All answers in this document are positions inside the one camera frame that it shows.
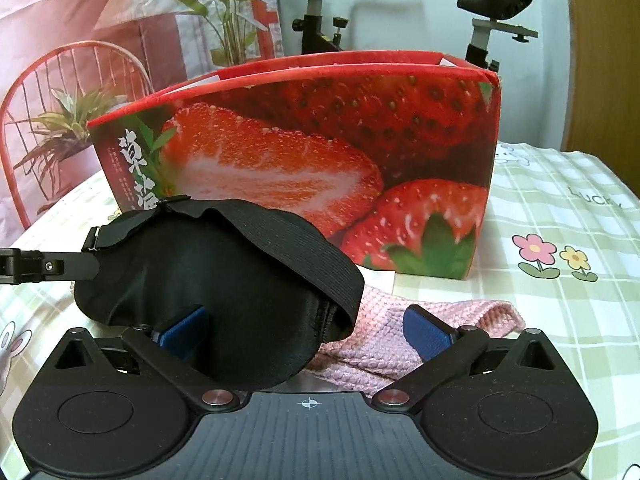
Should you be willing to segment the pink knitted cloth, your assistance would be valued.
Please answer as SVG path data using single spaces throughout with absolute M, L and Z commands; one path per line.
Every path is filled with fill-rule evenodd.
M 408 298 L 367 286 L 352 334 L 322 344 L 306 372 L 366 396 L 412 372 L 422 364 L 419 353 L 402 333 L 402 318 L 412 304 Z M 503 300 L 419 301 L 417 305 L 452 327 L 476 325 L 491 337 L 503 337 L 525 327 L 518 311 Z

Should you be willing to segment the checkered floral tablecloth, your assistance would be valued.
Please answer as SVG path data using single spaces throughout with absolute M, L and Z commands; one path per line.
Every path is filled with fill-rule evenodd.
M 78 252 L 90 226 L 119 214 L 102 171 L 74 188 L 14 246 Z M 599 159 L 499 143 L 480 241 L 465 280 L 366 274 L 356 336 L 402 335 L 409 304 L 491 336 L 543 330 L 588 396 L 599 433 L 584 475 L 639 479 L 639 200 Z M 28 474 L 11 434 L 18 402 L 69 328 L 88 320 L 66 282 L 1 286 L 1 472 Z

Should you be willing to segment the brown wooden door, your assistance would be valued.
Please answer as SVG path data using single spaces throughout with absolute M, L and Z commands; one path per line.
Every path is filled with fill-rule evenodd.
M 563 148 L 639 192 L 639 0 L 570 0 L 572 91 Z

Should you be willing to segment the red strawberry cardboard box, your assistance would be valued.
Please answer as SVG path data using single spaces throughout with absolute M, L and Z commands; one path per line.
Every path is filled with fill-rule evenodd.
M 88 123 L 121 210 L 237 198 L 311 222 L 371 270 L 465 278 L 498 141 L 498 75 L 439 52 L 216 70 Z

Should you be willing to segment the pink printed backdrop curtain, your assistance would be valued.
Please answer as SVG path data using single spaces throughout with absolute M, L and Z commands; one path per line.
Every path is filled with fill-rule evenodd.
M 282 52 L 277 0 L 1 0 L 2 242 L 98 171 L 101 110 Z

